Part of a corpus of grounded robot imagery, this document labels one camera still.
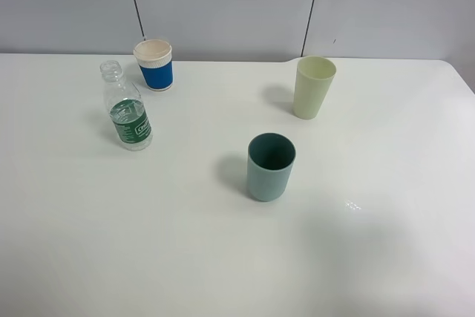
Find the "pale yellow plastic cup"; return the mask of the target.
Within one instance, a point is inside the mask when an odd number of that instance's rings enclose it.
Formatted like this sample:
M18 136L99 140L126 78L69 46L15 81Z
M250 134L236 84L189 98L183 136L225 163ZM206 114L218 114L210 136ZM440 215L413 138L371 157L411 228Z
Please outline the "pale yellow plastic cup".
M320 56L299 59L292 110L303 120L316 117L336 75L335 64Z

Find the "clear water bottle green label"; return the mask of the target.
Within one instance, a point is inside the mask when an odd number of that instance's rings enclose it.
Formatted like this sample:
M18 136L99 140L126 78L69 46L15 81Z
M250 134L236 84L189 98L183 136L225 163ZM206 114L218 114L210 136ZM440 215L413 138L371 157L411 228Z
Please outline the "clear water bottle green label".
M151 144L153 134L137 87L126 78L118 61L105 61L99 69L105 83L105 107L120 142L129 151L147 148Z

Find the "teal blue plastic cup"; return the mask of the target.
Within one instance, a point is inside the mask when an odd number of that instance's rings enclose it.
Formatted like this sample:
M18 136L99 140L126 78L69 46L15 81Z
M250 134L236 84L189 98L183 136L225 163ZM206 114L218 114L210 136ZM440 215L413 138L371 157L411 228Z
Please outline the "teal blue plastic cup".
M294 144L277 133L259 134L249 143L246 186L261 202L278 199L284 192L296 158Z

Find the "blue white paper cup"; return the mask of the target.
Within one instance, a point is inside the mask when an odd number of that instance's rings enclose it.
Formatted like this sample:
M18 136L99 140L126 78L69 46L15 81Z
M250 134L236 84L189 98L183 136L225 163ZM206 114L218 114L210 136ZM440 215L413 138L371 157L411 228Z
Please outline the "blue white paper cup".
M165 91L173 85L172 46L160 39L138 43L134 56L146 85L153 91Z

